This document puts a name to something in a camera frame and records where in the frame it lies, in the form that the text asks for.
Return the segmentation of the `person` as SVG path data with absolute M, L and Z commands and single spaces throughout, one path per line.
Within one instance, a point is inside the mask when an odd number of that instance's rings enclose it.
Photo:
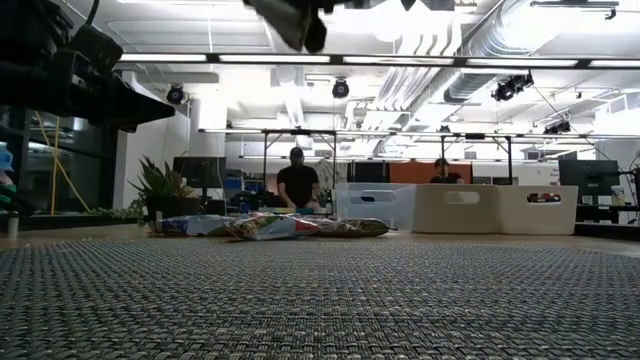
M 435 175 L 430 179 L 431 183 L 439 184 L 463 184 L 464 179 L 459 173 L 450 170 L 449 162 L 445 158 L 439 158 L 434 162 Z
M 16 191 L 13 173 L 13 154 L 5 145 L 0 144 L 0 213 L 7 212 L 7 206 L 12 202 L 6 192 Z
M 299 147 L 290 150 L 289 160 L 290 165 L 277 173 L 278 196 L 290 209 L 319 209 L 320 183 L 316 170 L 304 164 L 304 153 Z

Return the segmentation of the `long ceiling light bar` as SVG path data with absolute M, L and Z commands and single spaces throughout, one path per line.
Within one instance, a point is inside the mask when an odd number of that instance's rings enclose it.
M 121 64 L 328 65 L 482 69 L 640 70 L 640 58 L 306 55 L 261 53 L 125 53 Z

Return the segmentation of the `white plastic bin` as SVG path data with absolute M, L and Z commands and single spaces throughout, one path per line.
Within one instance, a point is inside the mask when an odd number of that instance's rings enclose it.
M 508 185 L 496 188 L 500 232 L 510 235 L 572 235 L 577 186 Z

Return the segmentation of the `orange partition wall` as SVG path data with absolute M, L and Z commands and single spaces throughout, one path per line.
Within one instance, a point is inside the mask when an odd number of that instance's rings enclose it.
M 465 183 L 472 179 L 472 165 L 470 163 L 452 163 L 449 165 L 452 173 L 458 173 Z M 394 162 L 390 163 L 390 182 L 424 184 L 429 183 L 436 175 L 433 162 Z

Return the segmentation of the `succulent in black pot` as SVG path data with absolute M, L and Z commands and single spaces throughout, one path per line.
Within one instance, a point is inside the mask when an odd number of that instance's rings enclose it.
M 183 182 L 181 175 L 172 170 L 167 162 L 164 168 L 160 168 L 144 155 L 140 165 L 138 180 L 129 181 L 137 192 L 137 198 L 128 207 L 93 208 L 89 214 L 123 221 L 135 220 L 142 225 L 147 221 L 199 213 L 201 200 L 193 196 L 193 189 Z

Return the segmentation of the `beige plastic bin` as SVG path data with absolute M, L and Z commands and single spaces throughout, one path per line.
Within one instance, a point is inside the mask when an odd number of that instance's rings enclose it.
M 493 185 L 421 184 L 415 188 L 414 233 L 491 234 L 499 230 Z

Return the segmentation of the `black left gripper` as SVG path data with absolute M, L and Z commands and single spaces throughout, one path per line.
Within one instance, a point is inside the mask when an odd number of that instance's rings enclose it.
M 135 132 L 141 124 L 175 115 L 173 106 L 137 92 L 117 72 L 101 74 L 74 50 L 59 50 L 51 58 L 49 112 L 129 132 Z

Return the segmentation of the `dark grey woven placemat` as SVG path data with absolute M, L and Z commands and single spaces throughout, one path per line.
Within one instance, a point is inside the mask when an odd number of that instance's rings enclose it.
M 552 246 L 0 251 L 0 360 L 640 360 L 640 259 Z

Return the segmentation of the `black workstation frame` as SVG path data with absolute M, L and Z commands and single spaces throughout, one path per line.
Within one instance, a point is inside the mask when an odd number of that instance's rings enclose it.
M 455 139 L 463 138 L 464 140 L 492 140 L 499 148 L 501 148 L 507 154 L 507 167 L 508 167 L 508 184 L 514 184 L 514 175 L 513 175 L 513 155 L 512 155 L 512 144 L 514 135 L 510 133 L 441 133 L 439 135 L 440 144 L 441 144 L 441 156 L 445 157 L 445 141 L 448 137 L 452 137 Z
M 282 135 L 291 135 L 291 136 L 312 136 L 316 135 L 321 139 L 324 139 L 325 136 L 331 136 L 333 138 L 333 142 L 327 142 L 330 149 L 333 151 L 332 157 L 330 160 L 332 161 L 332 186 L 334 188 L 336 185 L 336 175 L 337 175 L 337 140 L 338 140 L 338 132 L 336 130 L 318 130 L 318 129 L 302 129 L 302 128 L 290 128 L 290 129 L 256 129 L 256 128 L 232 128 L 232 129 L 199 129 L 199 133 L 207 133 L 207 134 L 261 134 L 263 136 L 263 154 L 262 154 L 262 174 L 263 174 L 263 187 L 266 186 L 266 170 L 267 170 L 267 157 L 268 157 L 268 148 L 274 143 L 277 142 Z

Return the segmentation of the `red green Chewy bar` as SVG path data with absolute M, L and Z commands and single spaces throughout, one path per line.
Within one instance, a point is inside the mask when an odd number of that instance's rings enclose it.
M 310 221 L 272 213 L 252 213 L 229 221 L 226 227 L 232 236 L 247 241 L 297 239 L 320 231 Z

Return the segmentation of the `clear plastic bin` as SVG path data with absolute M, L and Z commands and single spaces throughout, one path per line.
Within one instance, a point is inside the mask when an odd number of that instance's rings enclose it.
M 400 232 L 410 232 L 415 194 L 415 184 L 339 183 L 334 205 L 340 220 L 373 218 Z

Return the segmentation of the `black computer monitor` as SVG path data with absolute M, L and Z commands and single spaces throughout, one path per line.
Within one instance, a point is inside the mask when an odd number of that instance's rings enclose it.
M 580 196 L 604 196 L 620 184 L 616 161 L 608 160 L 560 160 L 560 184 L 577 186 Z
M 181 156 L 173 159 L 172 170 L 192 188 L 222 188 L 226 170 L 225 157 Z

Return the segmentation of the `blue white granola bar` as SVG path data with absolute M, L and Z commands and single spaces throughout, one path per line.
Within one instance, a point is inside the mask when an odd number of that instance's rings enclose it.
M 159 231 L 165 236 L 223 237 L 228 236 L 232 217 L 220 215 L 188 215 L 163 219 Z

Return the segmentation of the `silver ventilation duct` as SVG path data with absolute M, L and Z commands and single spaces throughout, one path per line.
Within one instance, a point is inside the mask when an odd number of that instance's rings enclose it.
M 536 35 L 537 9 L 533 0 L 504 0 L 475 35 L 463 46 L 462 55 L 470 57 L 528 56 L 549 40 L 548 35 Z M 444 91 L 444 100 L 463 103 L 495 77 L 494 74 L 473 74 L 458 71 L 454 81 Z

